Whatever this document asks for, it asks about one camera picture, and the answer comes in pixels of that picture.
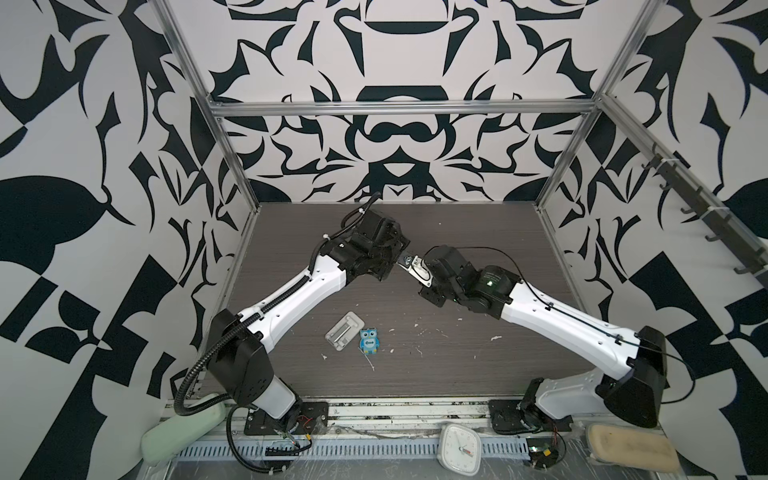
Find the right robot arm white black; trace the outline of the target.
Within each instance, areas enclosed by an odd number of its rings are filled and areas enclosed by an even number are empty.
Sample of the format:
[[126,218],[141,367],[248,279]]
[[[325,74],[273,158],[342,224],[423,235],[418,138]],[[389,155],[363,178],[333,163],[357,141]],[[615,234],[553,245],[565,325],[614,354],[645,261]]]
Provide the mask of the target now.
[[533,287],[520,271],[496,265],[477,269],[447,245],[405,261],[404,267],[430,303],[453,302],[527,328],[591,363],[592,370],[583,374],[532,380],[515,407],[509,433],[533,433],[567,417],[603,413],[641,428],[657,426],[667,383],[660,331],[599,320]]

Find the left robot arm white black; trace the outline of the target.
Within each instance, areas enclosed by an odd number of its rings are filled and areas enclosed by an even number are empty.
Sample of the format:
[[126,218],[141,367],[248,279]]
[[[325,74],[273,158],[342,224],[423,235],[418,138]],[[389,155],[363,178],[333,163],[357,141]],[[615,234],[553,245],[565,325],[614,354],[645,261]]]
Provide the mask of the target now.
[[256,407],[292,422],[300,397],[274,372],[269,353],[294,325],[326,298],[360,276],[383,281],[409,240],[399,223],[369,210],[313,250],[309,265],[267,298],[233,313],[219,312],[209,330],[205,367],[240,407]]

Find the white battery cover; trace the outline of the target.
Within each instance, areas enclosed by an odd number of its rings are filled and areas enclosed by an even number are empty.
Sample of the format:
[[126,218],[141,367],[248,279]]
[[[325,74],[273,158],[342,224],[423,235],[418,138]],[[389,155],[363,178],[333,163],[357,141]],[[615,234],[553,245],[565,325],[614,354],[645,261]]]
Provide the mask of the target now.
[[335,351],[343,351],[364,327],[364,321],[357,314],[347,312],[325,334],[325,339]]

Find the blue owl toy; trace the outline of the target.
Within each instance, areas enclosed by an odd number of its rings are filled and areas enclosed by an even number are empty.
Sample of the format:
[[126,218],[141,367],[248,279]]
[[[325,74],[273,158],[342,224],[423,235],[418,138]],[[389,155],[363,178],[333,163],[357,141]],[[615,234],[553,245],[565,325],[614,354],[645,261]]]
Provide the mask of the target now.
[[378,331],[375,328],[361,329],[359,332],[359,349],[364,355],[377,354],[380,348]]

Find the white square clock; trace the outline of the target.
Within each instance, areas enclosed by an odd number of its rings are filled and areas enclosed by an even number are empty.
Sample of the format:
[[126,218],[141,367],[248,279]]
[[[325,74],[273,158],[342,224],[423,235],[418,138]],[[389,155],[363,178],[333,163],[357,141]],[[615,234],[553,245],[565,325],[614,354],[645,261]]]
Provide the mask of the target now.
[[472,477],[480,469],[482,440],[474,430],[455,423],[445,424],[438,441],[440,465],[456,474]]

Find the small green circuit board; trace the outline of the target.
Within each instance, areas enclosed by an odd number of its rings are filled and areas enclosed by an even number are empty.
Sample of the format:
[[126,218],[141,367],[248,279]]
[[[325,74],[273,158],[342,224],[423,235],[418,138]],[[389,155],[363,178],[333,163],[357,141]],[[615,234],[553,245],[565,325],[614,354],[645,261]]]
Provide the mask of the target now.
[[560,452],[550,438],[527,438],[528,459],[525,465],[534,470],[549,470],[560,461]]

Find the beige foam pad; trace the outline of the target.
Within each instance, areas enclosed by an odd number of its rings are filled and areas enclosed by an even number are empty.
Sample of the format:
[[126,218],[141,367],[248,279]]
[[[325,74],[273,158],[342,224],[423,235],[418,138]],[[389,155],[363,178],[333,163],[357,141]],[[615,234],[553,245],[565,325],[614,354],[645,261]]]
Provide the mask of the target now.
[[586,429],[591,457],[600,463],[658,473],[678,473],[681,464],[670,440],[659,433],[610,424]]

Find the green foam pad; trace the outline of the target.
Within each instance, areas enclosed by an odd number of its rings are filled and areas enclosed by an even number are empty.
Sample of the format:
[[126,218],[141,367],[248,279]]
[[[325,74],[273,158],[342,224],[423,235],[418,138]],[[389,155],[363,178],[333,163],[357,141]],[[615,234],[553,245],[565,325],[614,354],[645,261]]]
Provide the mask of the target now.
[[186,449],[208,434],[226,417],[223,403],[190,415],[174,415],[148,430],[141,439],[142,460],[155,466]]

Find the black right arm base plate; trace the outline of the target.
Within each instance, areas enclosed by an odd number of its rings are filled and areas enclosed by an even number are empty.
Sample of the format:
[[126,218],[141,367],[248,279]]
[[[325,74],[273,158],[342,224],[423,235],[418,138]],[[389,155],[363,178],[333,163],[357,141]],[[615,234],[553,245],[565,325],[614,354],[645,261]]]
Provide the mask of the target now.
[[572,431],[571,416],[553,419],[535,405],[523,400],[490,400],[488,409],[491,427],[499,435]]

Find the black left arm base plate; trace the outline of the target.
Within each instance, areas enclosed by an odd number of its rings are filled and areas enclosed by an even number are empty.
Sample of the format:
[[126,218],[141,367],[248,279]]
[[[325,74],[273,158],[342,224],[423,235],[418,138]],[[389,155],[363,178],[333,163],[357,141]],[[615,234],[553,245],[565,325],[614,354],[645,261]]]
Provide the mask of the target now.
[[324,427],[329,414],[329,403],[307,401],[300,409],[292,409],[284,419],[276,420],[259,409],[250,409],[246,415],[244,434],[246,436],[267,436],[290,433],[302,436]]

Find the aluminium frame top bar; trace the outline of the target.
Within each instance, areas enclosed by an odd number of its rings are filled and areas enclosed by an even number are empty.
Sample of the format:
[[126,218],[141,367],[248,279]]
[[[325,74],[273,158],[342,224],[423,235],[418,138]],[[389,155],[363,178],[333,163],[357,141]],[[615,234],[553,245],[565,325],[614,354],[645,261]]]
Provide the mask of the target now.
[[216,117],[584,113],[590,99],[363,102],[212,102]]

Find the aluminium frame corner post left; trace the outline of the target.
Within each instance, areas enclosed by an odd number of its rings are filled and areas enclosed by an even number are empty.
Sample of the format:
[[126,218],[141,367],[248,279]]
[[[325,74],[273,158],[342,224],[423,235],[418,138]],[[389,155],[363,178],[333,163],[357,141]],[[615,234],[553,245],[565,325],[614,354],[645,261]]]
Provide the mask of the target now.
[[163,35],[179,62],[182,74],[193,93],[208,129],[223,152],[224,160],[234,176],[236,185],[244,194],[250,210],[258,213],[260,203],[251,188],[239,156],[234,150],[219,119],[213,113],[205,83],[183,38],[179,23],[172,12],[170,2],[152,0],[150,4],[161,25]]

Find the aluminium frame corner post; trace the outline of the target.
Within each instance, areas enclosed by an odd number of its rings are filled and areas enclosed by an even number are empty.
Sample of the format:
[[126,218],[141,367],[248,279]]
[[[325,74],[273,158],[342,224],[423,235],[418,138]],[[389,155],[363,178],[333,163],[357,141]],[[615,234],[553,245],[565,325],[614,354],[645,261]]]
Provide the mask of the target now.
[[605,77],[588,102],[590,109],[582,115],[580,123],[575,128],[561,156],[555,162],[552,173],[537,197],[535,205],[539,210],[543,210],[546,207],[557,190],[558,185],[564,179],[565,174],[576,157],[578,149],[585,142],[587,136],[602,115],[604,100],[619,83],[630,61],[637,54],[640,46],[648,36],[656,16],[665,5],[666,1],[663,0],[647,0],[643,2],[635,20],[631,24],[629,32],[611,61]]
[[224,160],[234,176],[236,185],[244,194],[250,210],[258,213],[260,203],[251,188],[239,156],[234,150],[219,119],[213,113],[205,83],[183,38],[179,23],[172,12],[170,2],[152,0],[150,4],[161,25],[163,35],[179,62],[182,74],[193,93],[208,129],[223,152]]

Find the aluminium frame corner post right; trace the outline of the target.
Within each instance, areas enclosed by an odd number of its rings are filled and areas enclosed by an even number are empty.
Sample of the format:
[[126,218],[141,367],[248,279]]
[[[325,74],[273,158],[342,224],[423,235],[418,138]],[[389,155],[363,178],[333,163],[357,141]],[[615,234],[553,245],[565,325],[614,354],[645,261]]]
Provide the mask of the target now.
[[631,24],[629,32],[611,61],[605,77],[588,102],[590,109],[582,115],[580,123],[575,128],[561,156],[555,162],[552,173],[537,197],[535,205],[539,210],[543,210],[546,207],[557,190],[558,185],[564,179],[565,174],[576,157],[578,149],[585,142],[587,136],[602,115],[604,100],[619,83],[630,61],[637,54],[640,46],[648,36],[656,16],[665,5],[666,1],[663,0],[647,0],[643,2],[635,20]]

